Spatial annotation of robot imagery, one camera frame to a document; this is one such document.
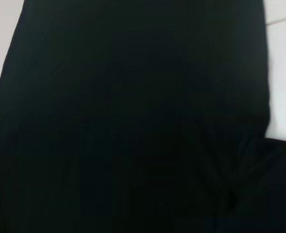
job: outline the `dark clothing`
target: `dark clothing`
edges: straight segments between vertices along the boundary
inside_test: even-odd
[[[0,233],[284,233],[268,124],[262,1],[25,0],[0,77]]]

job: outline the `tile grout line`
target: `tile grout line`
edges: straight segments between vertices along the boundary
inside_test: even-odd
[[[282,23],[282,22],[285,22],[286,21],[286,18],[283,18],[283,19],[279,19],[279,20],[276,20],[276,21],[273,21],[271,23],[266,23],[266,26],[271,26],[271,25],[274,25],[274,24],[277,24],[277,23]]]

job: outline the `white background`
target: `white background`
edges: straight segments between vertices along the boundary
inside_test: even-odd
[[[264,0],[269,45],[271,122],[267,137],[286,140],[286,0]],[[0,74],[23,0],[0,0]]]

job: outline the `white floor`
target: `white floor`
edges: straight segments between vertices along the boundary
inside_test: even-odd
[[[271,123],[267,137],[286,140],[286,0],[264,0],[269,45]],[[23,0],[0,0],[0,74]]]

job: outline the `black garment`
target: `black garment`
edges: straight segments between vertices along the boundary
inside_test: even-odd
[[[286,232],[268,123],[262,1],[25,0],[0,233]]]

